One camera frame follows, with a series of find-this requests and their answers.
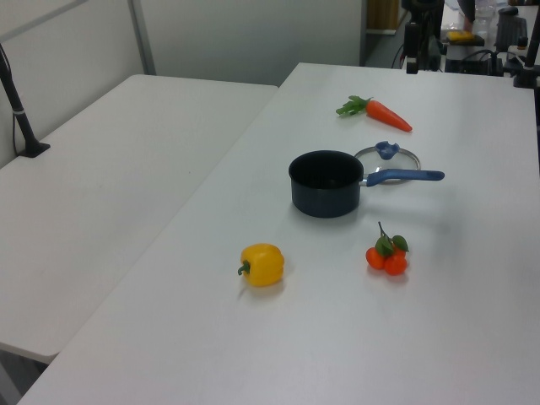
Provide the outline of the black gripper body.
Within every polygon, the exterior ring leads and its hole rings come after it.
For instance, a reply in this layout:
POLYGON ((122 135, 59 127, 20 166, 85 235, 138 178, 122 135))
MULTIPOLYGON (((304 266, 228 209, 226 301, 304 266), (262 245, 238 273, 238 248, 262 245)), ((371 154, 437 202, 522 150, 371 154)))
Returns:
POLYGON ((410 13, 410 23, 422 24, 426 19, 442 15, 444 0, 402 0, 401 7, 410 13))

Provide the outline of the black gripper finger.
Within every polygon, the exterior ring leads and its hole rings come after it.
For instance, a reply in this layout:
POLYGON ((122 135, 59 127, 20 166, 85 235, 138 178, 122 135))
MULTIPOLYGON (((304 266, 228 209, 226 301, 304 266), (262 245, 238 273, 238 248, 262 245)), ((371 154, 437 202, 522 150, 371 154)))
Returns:
POLYGON ((429 37, 428 42, 428 69, 439 70, 442 58, 442 44, 433 35, 429 37))
POLYGON ((420 27, 414 22, 406 23, 404 32, 404 56, 407 74, 419 71, 420 27))

